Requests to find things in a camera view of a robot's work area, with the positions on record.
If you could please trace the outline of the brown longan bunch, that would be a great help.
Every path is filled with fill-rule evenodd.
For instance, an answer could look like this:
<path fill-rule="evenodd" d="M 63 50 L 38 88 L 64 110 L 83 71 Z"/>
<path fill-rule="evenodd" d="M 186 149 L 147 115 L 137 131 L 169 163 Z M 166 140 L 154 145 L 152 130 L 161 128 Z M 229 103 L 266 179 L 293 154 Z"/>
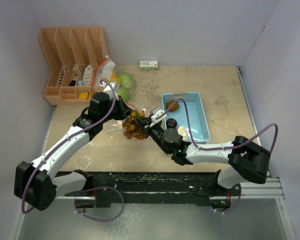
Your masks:
<path fill-rule="evenodd" d="M 143 111 L 133 110 L 130 116 L 122 121 L 123 134 L 127 139 L 144 140 L 145 134 L 137 122 L 138 117 L 145 117 Z"/>

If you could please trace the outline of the green cabbage front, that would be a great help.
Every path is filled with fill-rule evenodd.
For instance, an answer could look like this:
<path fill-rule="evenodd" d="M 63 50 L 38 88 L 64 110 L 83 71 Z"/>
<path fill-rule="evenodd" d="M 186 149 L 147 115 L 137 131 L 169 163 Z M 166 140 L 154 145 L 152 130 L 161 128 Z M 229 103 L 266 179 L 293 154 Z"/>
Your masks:
<path fill-rule="evenodd" d="M 117 95 L 121 96 L 125 103 L 128 103 L 131 100 L 131 92 L 125 87 L 119 87 L 117 90 Z"/>

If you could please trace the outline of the green cabbage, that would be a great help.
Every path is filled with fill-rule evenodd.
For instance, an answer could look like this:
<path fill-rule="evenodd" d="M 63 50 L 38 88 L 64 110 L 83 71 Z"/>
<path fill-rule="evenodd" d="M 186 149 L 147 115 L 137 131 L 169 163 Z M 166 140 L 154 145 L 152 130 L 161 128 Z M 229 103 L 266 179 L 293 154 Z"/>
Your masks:
<path fill-rule="evenodd" d="M 128 72 L 121 73 L 119 79 L 121 80 L 121 86 L 128 90 L 131 90 L 135 85 L 133 76 Z"/>
<path fill-rule="evenodd" d="M 117 90 L 117 95 L 121 96 L 125 103 L 128 103 L 131 100 L 131 92 L 125 87 L 119 87 Z"/>

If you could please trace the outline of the dark purple fruit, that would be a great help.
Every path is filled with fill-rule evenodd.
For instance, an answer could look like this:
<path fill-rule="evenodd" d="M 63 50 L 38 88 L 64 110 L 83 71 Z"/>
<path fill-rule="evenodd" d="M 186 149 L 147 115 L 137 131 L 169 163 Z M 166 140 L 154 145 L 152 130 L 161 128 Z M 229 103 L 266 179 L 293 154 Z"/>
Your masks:
<path fill-rule="evenodd" d="M 174 119 L 174 118 L 169 118 L 167 121 L 166 121 L 166 127 L 168 129 L 175 129 L 178 125 L 178 122 Z"/>

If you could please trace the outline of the green cabbage back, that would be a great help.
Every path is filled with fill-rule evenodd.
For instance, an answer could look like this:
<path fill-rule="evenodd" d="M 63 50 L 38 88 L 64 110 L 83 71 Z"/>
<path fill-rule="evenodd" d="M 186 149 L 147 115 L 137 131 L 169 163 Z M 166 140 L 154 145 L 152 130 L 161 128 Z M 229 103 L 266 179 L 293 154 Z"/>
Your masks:
<path fill-rule="evenodd" d="M 121 80 L 121 86 L 128 90 L 131 90 L 135 85 L 133 76 L 128 72 L 121 73 L 119 79 Z"/>

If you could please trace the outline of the yellow starfruit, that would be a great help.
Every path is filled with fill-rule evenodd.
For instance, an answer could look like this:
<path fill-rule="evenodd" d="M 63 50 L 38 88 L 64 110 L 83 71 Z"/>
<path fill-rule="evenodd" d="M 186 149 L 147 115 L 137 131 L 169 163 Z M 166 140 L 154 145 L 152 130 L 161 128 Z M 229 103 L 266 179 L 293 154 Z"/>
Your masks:
<path fill-rule="evenodd" d="M 117 82 L 119 85 L 122 84 L 122 81 L 121 81 L 121 79 L 119 77 L 113 78 L 112 81 L 113 82 Z"/>

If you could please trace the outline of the brown kiwi fruit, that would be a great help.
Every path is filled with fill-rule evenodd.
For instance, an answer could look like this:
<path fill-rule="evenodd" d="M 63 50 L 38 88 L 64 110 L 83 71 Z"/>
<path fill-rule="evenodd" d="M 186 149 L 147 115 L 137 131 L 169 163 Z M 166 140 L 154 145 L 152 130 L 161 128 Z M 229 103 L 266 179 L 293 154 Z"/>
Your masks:
<path fill-rule="evenodd" d="M 174 101 L 170 101 L 166 104 L 166 108 L 170 111 L 170 112 L 175 112 L 178 110 L 179 108 L 179 103 L 178 102 L 174 102 Z"/>

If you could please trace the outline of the orange fruit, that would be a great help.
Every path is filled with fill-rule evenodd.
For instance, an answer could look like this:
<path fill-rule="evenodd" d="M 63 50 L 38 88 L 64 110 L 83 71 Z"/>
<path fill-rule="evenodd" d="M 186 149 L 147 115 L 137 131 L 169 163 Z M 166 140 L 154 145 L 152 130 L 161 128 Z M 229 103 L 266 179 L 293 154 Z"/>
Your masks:
<path fill-rule="evenodd" d="M 114 78 L 116 78 L 116 77 L 117 77 L 116 73 L 115 73 L 115 72 L 112 72 L 112 74 L 111 74 L 111 79 L 114 79 Z"/>

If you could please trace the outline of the beige mushroom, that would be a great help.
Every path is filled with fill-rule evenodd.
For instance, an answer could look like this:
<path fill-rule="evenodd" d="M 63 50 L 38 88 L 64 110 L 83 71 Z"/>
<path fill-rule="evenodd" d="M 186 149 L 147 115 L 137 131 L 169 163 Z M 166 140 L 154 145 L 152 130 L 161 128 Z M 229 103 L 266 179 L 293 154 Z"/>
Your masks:
<path fill-rule="evenodd" d="M 186 127 L 184 127 L 184 126 L 178 127 L 177 132 L 179 135 L 182 136 L 183 141 L 187 141 L 189 139 L 189 133 L 188 133 Z"/>

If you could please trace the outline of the clear orange zip bag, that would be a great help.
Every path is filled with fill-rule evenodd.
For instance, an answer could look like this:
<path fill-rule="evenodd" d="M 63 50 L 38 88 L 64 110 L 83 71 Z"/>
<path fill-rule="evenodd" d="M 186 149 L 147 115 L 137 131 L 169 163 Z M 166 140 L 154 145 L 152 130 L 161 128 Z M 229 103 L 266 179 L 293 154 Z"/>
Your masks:
<path fill-rule="evenodd" d="M 134 77 L 127 71 L 120 70 L 119 67 L 107 55 L 97 66 L 91 79 L 91 86 L 94 89 L 98 87 L 106 88 L 106 83 L 102 80 L 114 84 L 114 90 L 125 103 L 128 103 L 132 97 L 132 90 L 135 87 Z"/>

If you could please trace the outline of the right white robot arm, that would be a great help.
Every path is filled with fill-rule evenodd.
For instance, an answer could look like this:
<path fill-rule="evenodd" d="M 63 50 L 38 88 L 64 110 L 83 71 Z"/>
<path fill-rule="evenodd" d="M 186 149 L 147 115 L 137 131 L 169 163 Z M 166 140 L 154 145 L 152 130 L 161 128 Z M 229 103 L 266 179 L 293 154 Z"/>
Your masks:
<path fill-rule="evenodd" d="M 139 117 L 137 122 L 145 136 L 151 137 L 178 165 L 228 164 L 228 168 L 217 171 L 212 183 L 212 190 L 218 196 L 225 195 L 241 183 L 266 182 L 271 153 L 244 136 L 236 136 L 230 142 L 204 146 L 183 140 L 175 128 L 163 129 L 160 122 L 155 123 L 150 117 Z"/>

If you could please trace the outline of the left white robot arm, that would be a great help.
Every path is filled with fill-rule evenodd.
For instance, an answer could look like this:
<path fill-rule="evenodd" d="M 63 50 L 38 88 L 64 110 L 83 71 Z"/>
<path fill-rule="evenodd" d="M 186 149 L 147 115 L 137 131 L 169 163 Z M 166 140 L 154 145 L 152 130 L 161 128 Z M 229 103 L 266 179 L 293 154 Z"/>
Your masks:
<path fill-rule="evenodd" d="M 93 191 L 93 176 L 80 169 L 57 177 L 61 167 L 103 130 L 103 124 L 126 119 L 132 109 L 122 98 L 97 92 L 76 118 L 67 133 L 47 152 L 30 163 L 22 161 L 15 171 L 14 195 L 39 211 L 49 207 L 58 196 L 78 192 L 88 196 Z"/>

